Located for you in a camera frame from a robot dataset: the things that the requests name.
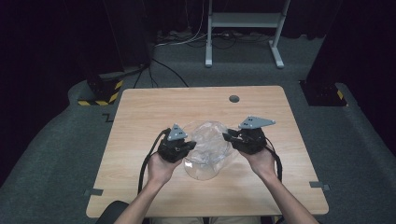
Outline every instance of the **round hole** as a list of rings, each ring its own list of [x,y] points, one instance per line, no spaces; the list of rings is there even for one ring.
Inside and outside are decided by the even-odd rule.
[[[238,103],[239,102],[239,96],[237,96],[237,95],[231,95],[229,99],[233,103]]]

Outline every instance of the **gray fabric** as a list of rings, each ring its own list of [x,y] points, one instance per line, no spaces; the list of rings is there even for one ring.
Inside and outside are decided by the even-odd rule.
[[[227,46],[230,42],[216,44]],[[284,88],[330,212],[323,223],[395,223],[396,162],[343,84],[337,84],[346,107],[308,106],[298,83],[305,79],[321,45],[304,37],[279,41],[285,63],[277,69],[268,44],[236,43],[213,50],[213,67],[205,68],[205,48],[164,46],[153,57],[180,73],[192,87],[279,85]],[[168,69],[153,63],[153,78],[162,88],[183,87]],[[137,76],[124,79],[132,88]],[[112,123],[103,113],[114,105],[78,106],[85,83],[69,92],[71,105],[35,137],[0,189],[0,223],[94,223],[86,216]],[[137,88],[151,88],[145,71]]]

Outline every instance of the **vr controller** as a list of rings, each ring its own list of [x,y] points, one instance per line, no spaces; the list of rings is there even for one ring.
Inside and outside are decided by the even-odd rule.
[[[274,120],[249,116],[239,124],[240,131],[228,129],[223,137],[225,141],[231,142],[233,148],[253,155],[263,150],[267,145],[262,127],[275,123]]]
[[[186,157],[195,148],[196,142],[185,142],[187,134],[174,124],[172,129],[165,130],[165,137],[158,146],[158,154],[165,160],[172,163]]]

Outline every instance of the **gray mount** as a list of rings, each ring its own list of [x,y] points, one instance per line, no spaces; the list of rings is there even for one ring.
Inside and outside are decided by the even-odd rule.
[[[175,141],[186,137],[187,134],[177,124],[174,124],[171,132],[168,135],[168,141]]]
[[[258,117],[249,116],[242,123],[239,124],[240,129],[257,129],[263,126],[273,125],[276,122],[272,119],[261,119]]]

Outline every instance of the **hand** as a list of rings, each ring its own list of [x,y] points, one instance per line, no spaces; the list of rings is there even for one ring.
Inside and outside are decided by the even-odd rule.
[[[260,152],[253,155],[248,155],[242,151],[239,151],[239,153],[247,159],[253,172],[261,179],[276,177],[275,159],[268,149],[264,148]]]
[[[154,153],[148,161],[148,182],[162,187],[171,179],[172,173],[181,161],[165,161],[158,153]]]

